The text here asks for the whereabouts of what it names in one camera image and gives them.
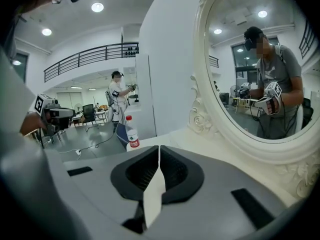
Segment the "black slot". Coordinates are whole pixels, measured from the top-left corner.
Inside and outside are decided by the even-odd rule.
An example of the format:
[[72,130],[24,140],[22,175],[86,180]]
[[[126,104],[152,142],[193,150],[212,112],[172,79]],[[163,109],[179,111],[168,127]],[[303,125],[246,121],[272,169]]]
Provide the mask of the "black slot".
[[90,171],[93,171],[93,170],[89,166],[86,166],[86,167],[81,167],[78,169],[68,170],[67,172],[68,172],[69,176],[72,177],[72,176],[76,176],[79,174],[85,174]]
[[231,191],[231,194],[257,230],[274,220],[274,217],[270,212],[268,212],[245,188]]

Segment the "hand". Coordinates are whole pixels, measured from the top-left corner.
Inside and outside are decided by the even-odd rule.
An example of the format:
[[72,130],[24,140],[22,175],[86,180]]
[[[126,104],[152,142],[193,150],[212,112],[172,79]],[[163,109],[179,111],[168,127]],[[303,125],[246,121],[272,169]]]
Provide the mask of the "hand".
[[[274,97],[272,98],[273,99],[273,102],[274,102],[274,109],[275,109],[275,112],[277,113],[279,111],[279,103],[277,101],[277,99]],[[267,101],[266,102],[266,106],[268,108],[268,112],[269,112],[269,115],[272,114],[272,107],[271,107],[271,104],[270,104],[270,101]]]
[[47,129],[44,122],[41,120],[40,115],[38,115],[36,112],[32,112],[30,114],[27,114],[24,118],[24,121],[21,125],[20,133],[23,135],[27,135],[28,133],[31,133],[32,131],[36,129]]

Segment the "man in gray t-shirt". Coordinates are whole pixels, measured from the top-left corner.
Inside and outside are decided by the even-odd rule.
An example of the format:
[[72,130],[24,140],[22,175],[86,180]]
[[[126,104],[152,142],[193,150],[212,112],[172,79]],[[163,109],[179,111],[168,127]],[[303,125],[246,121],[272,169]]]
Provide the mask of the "man in gray t-shirt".
[[[265,87],[271,82],[277,82],[282,89],[283,104],[279,106],[278,101],[273,98],[275,111],[278,113],[261,114],[257,136],[273,140],[289,137],[295,134],[298,105],[304,99],[301,66],[289,48],[270,44],[262,30],[255,26],[248,28],[244,38],[246,42],[250,42],[251,49],[256,49],[259,58],[258,89],[252,89],[250,95],[255,99],[262,98]],[[272,106],[269,102],[267,106],[271,113]]]

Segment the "white mirror frame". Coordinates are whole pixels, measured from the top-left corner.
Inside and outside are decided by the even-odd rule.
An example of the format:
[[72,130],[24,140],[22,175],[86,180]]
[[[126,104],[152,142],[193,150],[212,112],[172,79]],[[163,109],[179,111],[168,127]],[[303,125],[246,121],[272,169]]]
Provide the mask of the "white mirror frame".
[[223,136],[239,152],[263,163],[276,166],[280,174],[298,173],[306,178],[305,184],[313,185],[320,170],[320,119],[292,137],[283,140],[266,140],[253,136],[235,126],[233,119],[226,116],[219,94],[212,88],[214,78],[208,73],[206,61],[208,48],[205,32],[207,18],[216,0],[200,0],[194,26],[194,75],[193,89],[196,99],[189,115],[189,126],[196,133],[212,140]]

